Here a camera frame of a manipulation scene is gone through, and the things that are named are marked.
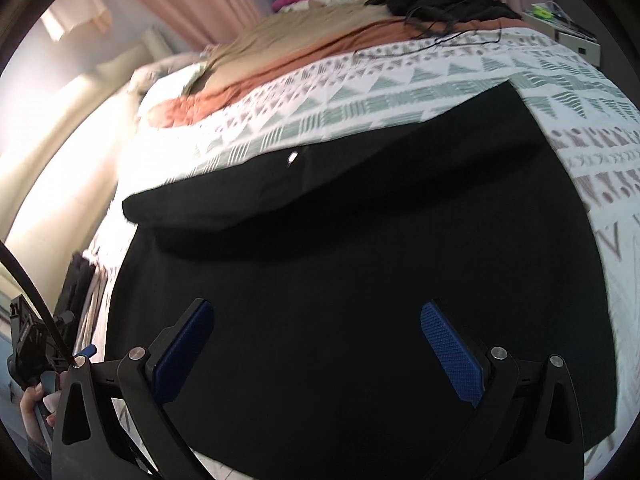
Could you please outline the person's left hand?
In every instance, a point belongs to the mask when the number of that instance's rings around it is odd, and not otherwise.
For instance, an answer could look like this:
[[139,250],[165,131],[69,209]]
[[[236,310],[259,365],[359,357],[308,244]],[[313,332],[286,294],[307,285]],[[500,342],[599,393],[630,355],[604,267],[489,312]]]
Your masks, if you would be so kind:
[[[68,371],[58,374],[58,390],[47,394],[43,384],[40,382],[35,387],[28,387],[21,398],[20,410],[26,436],[36,445],[47,451],[47,441],[45,431],[42,425],[46,424],[48,428],[53,429],[58,421],[58,404],[60,404],[62,388],[65,386]],[[52,408],[49,414],[43,419],[41,418],[39,405],[45,408]]]

